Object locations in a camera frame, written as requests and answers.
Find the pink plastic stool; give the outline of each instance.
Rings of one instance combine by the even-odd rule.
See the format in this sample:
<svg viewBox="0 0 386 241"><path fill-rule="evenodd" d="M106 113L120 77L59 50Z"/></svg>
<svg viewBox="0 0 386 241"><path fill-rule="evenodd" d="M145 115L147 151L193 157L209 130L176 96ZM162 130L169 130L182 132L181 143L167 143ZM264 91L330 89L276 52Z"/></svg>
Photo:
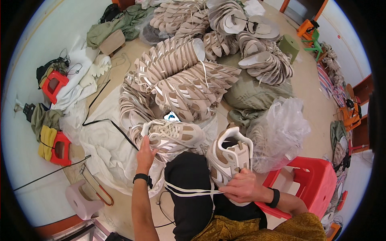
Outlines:
<svg viewBox="0 0 386 241"><path fill-rule="evenodd" d="M55 147L58 142L64 143L64 157L59 158L57 153L55 152ZM71 165L71 160L69 159L69 149L70 149L71 142L68 140L68 138L63 134L63 132L58 131L56 134L56 137L54 139L54 145L51 149L52 155L50 162L62 166L69 166Z"/></svg>
<svg viewBox="0 0 386 241"><path fill-rule="evenodd" d="M58 83L56 84L56 86L54 87L54 89L52 89L49 85L49 83L53 80L53 79L56 79L58 81ZM56 104L57 102L57 99L56 99L56 95L58 94L59 90L65 86L66 84L68 84L68 78L64 75L61 75L58 71L56 70L53 70L48 76L47 76L47 79L46 81L44 82L43 86L42 86L42 90L43 92L46 94L46 96L50 99L50 101L53 103L53 104Z"/></svg>
<svg viewBox="0 0 386 241"><path fill-rule="evenodd" d="M296 196L304 201L308 210L322 219L334 194L337 176L330 162L309 157L296 157L287 166L299 167L294 169L294 182L300 183ZM265 179L263 186L272 187L280 170L272 171ZM278 208L270 208L265 203L255 202L263 212L278 218L291 218L291 215L280 211Z"/></svg>
<svg viewBox="0 0 386 241"><path fill-rule="evenodd" d="M84 179L66 188L66 198L72 209L82 220L89 220L91 216L105 204L101 200L88 201L79 191L79 187L85 184Z"/></svg>

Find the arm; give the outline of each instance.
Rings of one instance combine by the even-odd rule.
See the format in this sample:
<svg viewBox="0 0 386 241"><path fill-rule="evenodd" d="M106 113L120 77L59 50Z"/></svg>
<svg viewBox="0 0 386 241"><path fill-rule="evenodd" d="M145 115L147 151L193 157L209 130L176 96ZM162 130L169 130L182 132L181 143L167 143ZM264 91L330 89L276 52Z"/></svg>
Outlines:
<svg viewBox="0 0 386 241"><path fill-rule="evenodd" d="M142 140L141 148L137 153L138 167L136 174L149 174L154 156L157 152L158 149L154 149L153 151L150 150L149 137L145 136ZM135 240L159 241L156 228L154 227L153 218L151 216L147 183L144 179L136 179L134 182L131 212Z"/></svg>
<svg viewBox="0 0 386 241"><path fill-rule="evenodd" d="M238 203L242 202L265 202L271 203L273 200L273 190L259 185L256 176L250 170L243 168L234 178L228 182L227 186L220 187L219 190L224 195ZM308 212L306 205L300 198L280 192L278 209L283 212L296 216L303 212Z"/></svg>

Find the shoe logo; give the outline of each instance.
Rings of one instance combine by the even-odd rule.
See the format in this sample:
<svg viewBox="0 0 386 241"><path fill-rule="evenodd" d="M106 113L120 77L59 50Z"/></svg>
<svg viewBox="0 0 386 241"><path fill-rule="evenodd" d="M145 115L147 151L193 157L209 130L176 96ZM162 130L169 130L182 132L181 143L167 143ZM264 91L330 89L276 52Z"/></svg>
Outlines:
<svg viewBox="0 0 386 241"><path fill-rule="evenodd" d="M237 154L238 156L241 156L242 154L244 154L247 150L243 151L243 152L240 152L239 154Z"/></svg>

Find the striped tarp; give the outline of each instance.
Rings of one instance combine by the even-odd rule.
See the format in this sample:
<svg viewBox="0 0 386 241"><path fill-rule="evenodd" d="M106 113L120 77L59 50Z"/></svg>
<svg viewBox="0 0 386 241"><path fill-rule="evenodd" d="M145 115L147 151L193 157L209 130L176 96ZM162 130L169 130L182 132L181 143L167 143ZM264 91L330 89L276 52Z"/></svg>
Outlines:
<svg viewBox="0 0 386 241"><path fill-rule="evenodd" d="M322 87L323 94L329 99L331 96L335 99L339 107L345 105L346 92L343 86L334 86L324 70L323 66L319 63L317 64L319 83Z"/></svg>

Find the white wall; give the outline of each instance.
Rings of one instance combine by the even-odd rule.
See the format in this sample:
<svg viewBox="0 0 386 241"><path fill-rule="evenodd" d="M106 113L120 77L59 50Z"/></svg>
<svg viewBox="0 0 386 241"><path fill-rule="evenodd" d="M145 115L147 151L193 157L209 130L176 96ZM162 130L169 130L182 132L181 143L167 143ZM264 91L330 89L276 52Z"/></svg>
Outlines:
<svg viewBox="0 0 386 241"><path fill-rule="evenodd" d="M264 2L268 5L271 5L272 7L276 8L277 10L280 10L281 6L283 5L284 0L264 0Z"/></svg>
<svg viewBox="0 0 386 241"><path fill-rule="evenodd" d="M1 109L2 150L13 188L60 168L38 156L30 123L21 111L13 111L16 96L22 103L43 102L36 68L57 58L62 49L69 51L79 36L86 38L109 4L111 0L46 0L24 30L8 68ZM75 214L64 195L69 184L60 171L15 192L33 226Z"/></svg>
<svg viewBox="0 0 386 241"><path fill-rule="evenodd" d="M345 82L353 87L371 73L363 45L350 21L333 0L327 2L317 20L319 42L330 44L337 53Z"/></svg>
<svg viewBox="0 0 386 241"><path fill-rule="evenodd" d="M306 13L307 13L307 8L305 6L303 6L303 4L301 4L300 2L298 2L297 0L291 0L289 3L288 3L288 6L289 8L291 8L292 10L294 10L295 12L297 12L300 16L302 17L305 17L306 16Z"/></svg>
<svg viewBox="0 0 386 241"><path fill-rule="evenodd" d="M369 183L374 155L371 150L355 153L351 163L343 191L348 191L343 208L334 215L342 216L344 230L354 216Z"/></svg>

